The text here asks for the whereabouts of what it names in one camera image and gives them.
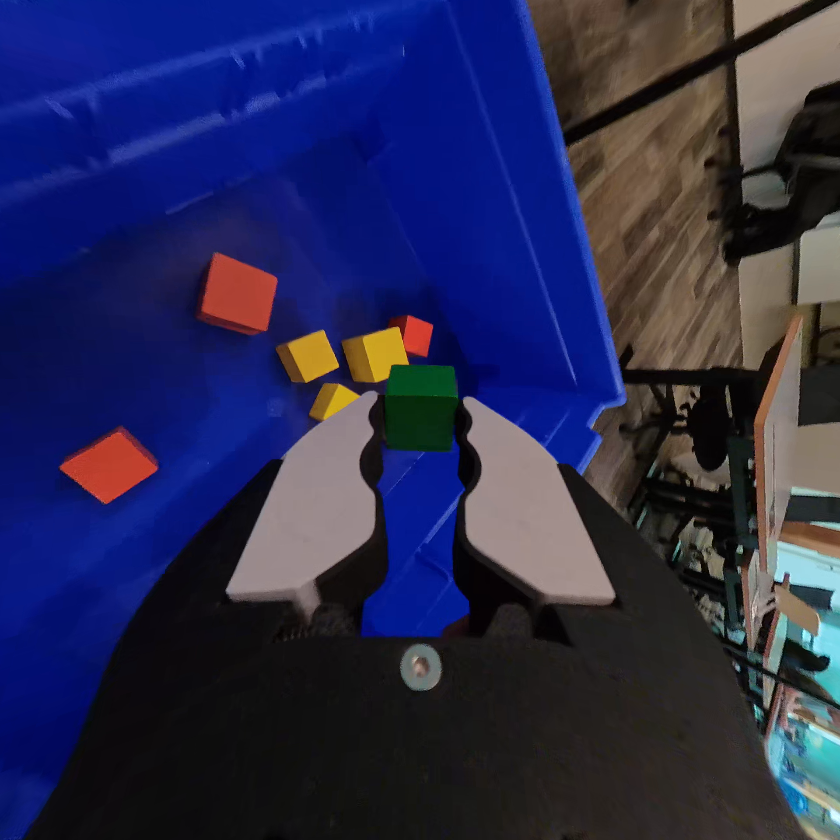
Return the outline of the blue plastic bin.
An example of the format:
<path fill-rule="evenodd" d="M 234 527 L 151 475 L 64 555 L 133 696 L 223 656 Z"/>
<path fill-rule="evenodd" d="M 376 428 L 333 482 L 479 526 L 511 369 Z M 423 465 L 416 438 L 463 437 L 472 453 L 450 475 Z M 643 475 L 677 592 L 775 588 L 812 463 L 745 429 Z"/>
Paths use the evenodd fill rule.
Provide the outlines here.
<path fill-rule="evenodd" d="M 2 838 L 200 529 L 311 427 L 276 346 L 412 315 L 582 473 L 624 390 L 526 2 L 2 2 Z M 196 319 L 214 253 L 269 328 Z M 159 463 L 105 505 L 61 462 Z"/>

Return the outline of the black office chair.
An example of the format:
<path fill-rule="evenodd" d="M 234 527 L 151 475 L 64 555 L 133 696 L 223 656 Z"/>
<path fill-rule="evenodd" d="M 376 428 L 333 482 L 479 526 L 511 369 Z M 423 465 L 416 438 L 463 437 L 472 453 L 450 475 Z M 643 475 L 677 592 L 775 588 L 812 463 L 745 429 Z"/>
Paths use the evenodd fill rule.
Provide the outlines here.
<path fill-rule="evenodd" d="M 726 388 L 704 385 L 691 404 L 685 404 L 685 429 L 699 467 L 708 473 L 723 467 L 728 459 L 728 439 L 734 421 Z"/>
<path fill-rule="evenodd" d="M 709 214 L 721 220 L 727 236 L 722 254 L 729 266 L 742 259 L 792 245 L 839 208 L 839 82 L 812 89 L 794 115 L 771 163 L 745 170 L 705 161 L 718 169 L 723 205 Z M 782 206 L 736 202 L 742 182 L 766 173 L 780 177 L 785 189 Z"/>

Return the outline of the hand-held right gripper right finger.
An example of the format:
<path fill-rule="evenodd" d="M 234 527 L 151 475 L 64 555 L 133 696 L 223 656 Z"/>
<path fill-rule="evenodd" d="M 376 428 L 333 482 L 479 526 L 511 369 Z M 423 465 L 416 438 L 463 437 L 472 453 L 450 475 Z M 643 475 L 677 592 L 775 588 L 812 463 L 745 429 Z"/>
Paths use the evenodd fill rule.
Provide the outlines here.
<path fill-rule="evenodd" d="M 453 573 L 469 631 L 483 635 L 506 606 L 530 625 L 550 606 L 613 606 L 613 584 L 549 451 L 472 396 L 455 432 L 463 491 Z"/>

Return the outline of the yellow wooden cube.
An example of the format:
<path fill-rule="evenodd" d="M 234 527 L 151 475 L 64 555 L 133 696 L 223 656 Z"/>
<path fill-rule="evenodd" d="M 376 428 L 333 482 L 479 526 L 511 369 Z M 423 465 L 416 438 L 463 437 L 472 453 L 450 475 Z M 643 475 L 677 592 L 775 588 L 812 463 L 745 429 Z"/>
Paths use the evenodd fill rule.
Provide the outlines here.
<path fill-rule="evenodd" d="M 323 329 L 280 343 L 275 350 L 293 384 L 313 382 L 340 368 L 340 362 Z"/>
<path fill-rule="evenodd" d="M 394 365 L 409 365 L 398 327 L 367 333 L 341 342 L 353 382 L 385 382 Z"/>
<path fill-rule="evenodd" d="M 360 395 L 340 383 L 321 386 L 308 413 L 310 419 L 322 423 L 359 399 Z"/>

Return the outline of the red wooden cube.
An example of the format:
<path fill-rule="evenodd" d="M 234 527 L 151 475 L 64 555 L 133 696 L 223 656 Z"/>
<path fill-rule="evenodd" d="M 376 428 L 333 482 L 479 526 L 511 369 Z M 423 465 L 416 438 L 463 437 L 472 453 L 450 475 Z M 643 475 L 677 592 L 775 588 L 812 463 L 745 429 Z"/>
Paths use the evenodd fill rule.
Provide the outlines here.
<path fill-rule="evenodd" d="M 434 331 L 432 323 L 411 315 L 404 315 L 392 318 L 388 322 L 388 327 L 399 329 L 407 356 L 421 359 L 428 357 Z"/>
<path fill-rule="evenodd" d="M 245 335 L 268 330 L 278 278 L 221 253 L 206 268 L 196 305 L 196 319 Z"/>
<path fill-rule="evenodd" d="M 123 496 L 159 469 L 159 463 L 141 442 L 118 426 L 66 457 L 59 471 L 102 504 Z"/>

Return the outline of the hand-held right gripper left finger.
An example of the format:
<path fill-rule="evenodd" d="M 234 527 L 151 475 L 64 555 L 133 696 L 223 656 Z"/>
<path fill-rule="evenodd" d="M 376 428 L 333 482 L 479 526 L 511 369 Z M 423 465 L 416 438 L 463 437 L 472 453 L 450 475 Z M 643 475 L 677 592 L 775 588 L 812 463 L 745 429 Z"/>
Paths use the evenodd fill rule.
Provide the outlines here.
<path fill-rule="evenodd" d="M 227 583 L 231 602 L 361 617 L 389 564 L 383 439 L 383 397 L 368 391 L 288 449 Z"/>

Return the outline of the green wooden cube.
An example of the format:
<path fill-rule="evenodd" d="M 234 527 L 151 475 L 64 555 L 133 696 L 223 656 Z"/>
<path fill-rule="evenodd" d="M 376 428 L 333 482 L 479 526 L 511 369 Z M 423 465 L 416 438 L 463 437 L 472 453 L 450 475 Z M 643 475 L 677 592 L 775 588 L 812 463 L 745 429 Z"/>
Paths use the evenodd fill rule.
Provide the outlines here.
<path fill-rule="evenodd" d="M 450 451 L 458 406 L 454 367 L 394 364 L 384 393 L 388 448 L 421 453 Z"/>

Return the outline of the wood-edged background desk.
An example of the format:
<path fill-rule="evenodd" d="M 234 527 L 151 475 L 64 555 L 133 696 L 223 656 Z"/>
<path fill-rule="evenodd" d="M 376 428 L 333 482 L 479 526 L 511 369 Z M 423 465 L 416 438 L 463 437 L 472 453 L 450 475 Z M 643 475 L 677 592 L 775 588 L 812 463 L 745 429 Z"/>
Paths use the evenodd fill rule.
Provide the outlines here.
<path fill-rule="evenodd" d="M 650 448 L 642 453 L 649 471 L 635 490 L 629 511 L 640 526 L 646 516 L 674 519 L 675 530 L 665 540 L 672 549 L 671 565 L 693 592 L 717 597 L 724 606 L 725 633 L 743 630 L 749 661 L 775 671 L 782 657 L 783 634 L 789 617 L 774 577 L 778 545 L 794 488 L 796 433 L 802 378 L 803 318 L 790 321 L 783 339 L 770 351 L 770 362 L 756 370 L 717 367 L 698 370 L 628 369 L 634 352 L 621 359 L 626 385 L 649 389 L 658 410 L 637 426 L 620 431 L 638 443 L 655 430 Z M 699 388 L 726 388 L 733 435 L 728 439 L 728 483 L 711 490 L 684 470 L 656 466 L 662 445 L 671 437 L 690 437 L 683 406 L 694 402 Z M 680 536 L 691 524 L 711 532 L 722 557 L 722 580 L 708 572 L 685 570 L 677 564 Z"/>

